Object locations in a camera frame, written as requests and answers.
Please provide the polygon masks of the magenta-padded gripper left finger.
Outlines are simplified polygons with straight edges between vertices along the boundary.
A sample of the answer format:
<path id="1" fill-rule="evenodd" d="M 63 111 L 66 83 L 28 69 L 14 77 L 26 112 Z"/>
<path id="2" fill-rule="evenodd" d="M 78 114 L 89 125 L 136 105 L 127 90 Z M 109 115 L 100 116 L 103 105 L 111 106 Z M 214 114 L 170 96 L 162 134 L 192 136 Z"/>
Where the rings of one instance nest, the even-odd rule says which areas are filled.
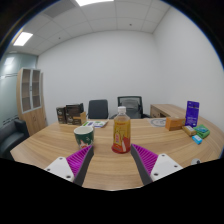
<path id="1" fill-rule="evenodd" d="M 45 171 L 82 186 L 93 155 L 93 147 L 87 146 L 67 158 L 58 157 Z"/>

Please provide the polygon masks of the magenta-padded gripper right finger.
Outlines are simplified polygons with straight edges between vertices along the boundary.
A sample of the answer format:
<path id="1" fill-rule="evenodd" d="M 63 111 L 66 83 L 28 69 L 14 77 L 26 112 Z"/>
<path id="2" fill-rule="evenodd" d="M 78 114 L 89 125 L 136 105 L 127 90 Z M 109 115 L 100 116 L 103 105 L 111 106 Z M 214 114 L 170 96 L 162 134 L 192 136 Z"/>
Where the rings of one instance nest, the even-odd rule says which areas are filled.
<path id="1" fill-rule="evenodd" d="M 131 145 L 131 155 L 135 160 L 143 185 L 148 185 L 182 169 L 182 166 L 167 154 L 157 155 L 139 145 Z"/>

